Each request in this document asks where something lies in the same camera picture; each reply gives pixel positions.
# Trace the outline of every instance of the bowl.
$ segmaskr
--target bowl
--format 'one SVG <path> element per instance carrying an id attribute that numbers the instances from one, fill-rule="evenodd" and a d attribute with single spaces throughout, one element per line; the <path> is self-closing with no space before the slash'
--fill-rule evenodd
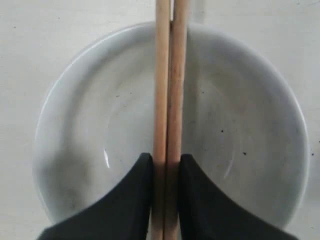
<path id="1" fill-rule="evenodd" d="M 149 22 L 90 44 L 52 86 L 33 175 L 53 223 L 93 204 L 140 153 L 152 153 L 154 70 Z M 255 51 L 198 24 L 187 34 L 182 151 L 230 198 L 277 227 L 302 199 L 308 138 L 293 92 Z"/>

